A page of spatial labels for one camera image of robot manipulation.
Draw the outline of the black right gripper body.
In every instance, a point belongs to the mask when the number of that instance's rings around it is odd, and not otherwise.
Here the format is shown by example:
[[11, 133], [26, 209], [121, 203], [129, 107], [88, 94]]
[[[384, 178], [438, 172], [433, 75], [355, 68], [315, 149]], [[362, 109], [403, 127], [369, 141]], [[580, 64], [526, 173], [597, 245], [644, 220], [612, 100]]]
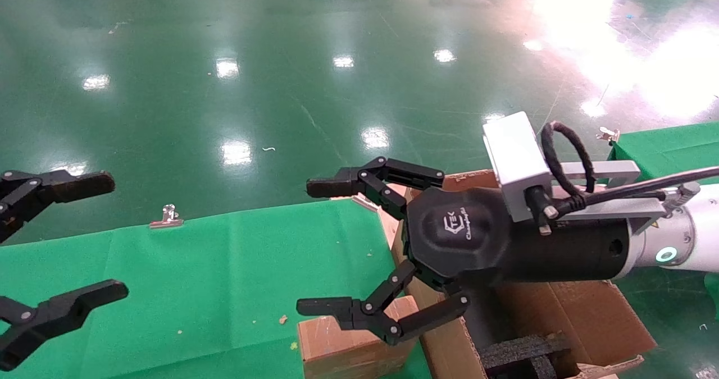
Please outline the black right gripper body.
[[406, 255], [435, 289], [455, 281], [609, 280], [621, 274], [631, 234], [624, 220], [565, 221], [542, 235], [513, 221], [498, 189], [424, 190], [406, 205]]

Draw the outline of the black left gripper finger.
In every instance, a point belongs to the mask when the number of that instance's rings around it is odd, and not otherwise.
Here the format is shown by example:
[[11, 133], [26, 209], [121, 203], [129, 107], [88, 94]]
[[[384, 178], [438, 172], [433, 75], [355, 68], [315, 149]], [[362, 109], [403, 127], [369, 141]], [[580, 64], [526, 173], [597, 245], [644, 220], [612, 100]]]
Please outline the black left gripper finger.
[[18, 368], [46, 341], [82, 328], [95, 308], [119, 302], [128, 295], [128, 287], [118, 280], [103, 280], [54, 295], [36, 307], [3, 295], [1, 318], [8, 328], [1, 336], [2, 371]]
[[72, 175], [67, 170], [7, 170], [1, 181], [1, 243], [54, 203], [99, 197], [115, 189], [115, 179], [106, 171]]

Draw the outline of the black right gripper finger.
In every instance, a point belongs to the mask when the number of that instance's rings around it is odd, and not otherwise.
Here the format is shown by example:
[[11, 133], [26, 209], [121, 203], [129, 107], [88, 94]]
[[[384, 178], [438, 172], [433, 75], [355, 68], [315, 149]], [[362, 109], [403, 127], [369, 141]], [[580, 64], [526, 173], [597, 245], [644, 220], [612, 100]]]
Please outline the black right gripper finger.
[[455, 287], [441, 302], [403, 318], [391, 318], [386, 309], [418, 276], [415, 263], [406, 259], [365, 300], [347, 296], [299, 299], [296, 312], [304, 317], [334, 317], [341, 330], [367, 330], [395, 346], [452, 322], [470, 305], [469, 295]]
[[364, 166], [342, 167], [333, 177], [308, 179], [306, 192], [313, 198], [352, 197], [361, 193], [388, 215], [406, 218], [407, 200], [389, 184], [424, 191], [442, 187], [445, 173], [387, 157], [376, 157]]

